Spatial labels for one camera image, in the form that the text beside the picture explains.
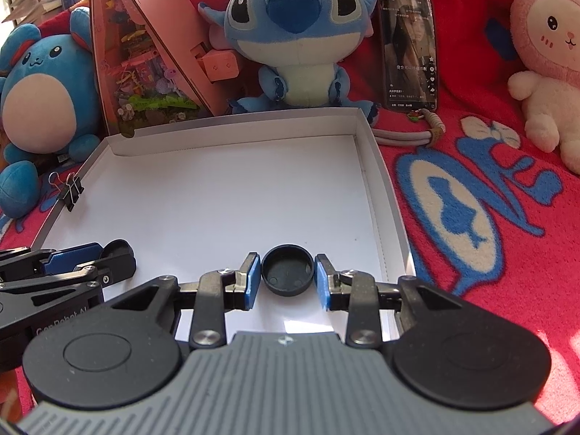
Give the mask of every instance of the blue fingertip pad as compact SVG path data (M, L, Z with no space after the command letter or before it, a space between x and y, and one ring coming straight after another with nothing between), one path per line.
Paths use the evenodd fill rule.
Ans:
M320 299L320 304L324 310L330 308L330 291L328 290L328 276L324 270L323 264L320 262L318 257L314 262L315 280L316 280L316 290L318 292L318 299Z
M44 265L44 271L48 275L69 273L77 265L98 260L102 252L103 247L96 242L62 250L61 252L55 252L48 258L48 261Z
M252 263L252 267L248 272L248 282L246 285L246 292L244 295L245 310L249 311L253 308L254 301L256 301L257 289L260 286L260 279L262 277L262 264L260 263L260 256L257 255Z

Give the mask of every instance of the black round container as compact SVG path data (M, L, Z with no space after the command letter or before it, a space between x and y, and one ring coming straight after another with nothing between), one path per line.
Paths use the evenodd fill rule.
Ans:
M314 260L298 245L278 245L262 260L262 278L278 296L298 296L314 277Z

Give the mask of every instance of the blue plush ball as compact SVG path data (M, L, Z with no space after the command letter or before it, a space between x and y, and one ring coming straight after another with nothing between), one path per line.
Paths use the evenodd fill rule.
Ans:
M0 209L9 218L21 218L40 198L40 182L33 163L21 161L0 173Z

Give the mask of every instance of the stitch plush nose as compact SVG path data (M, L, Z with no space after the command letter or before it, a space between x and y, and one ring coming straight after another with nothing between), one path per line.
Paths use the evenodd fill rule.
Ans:
M266 12L282 29L292 34L306 31L320 16L319 0L268 0Z

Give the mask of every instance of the gray ribbed panel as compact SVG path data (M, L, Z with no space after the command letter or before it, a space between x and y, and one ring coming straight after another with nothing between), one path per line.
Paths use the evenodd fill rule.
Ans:
M196 350L163 391L122 409L78 413L42 403L19 423L30 435L538 435L531 404L465 413L420 398L375 351L333 333L239 333Z

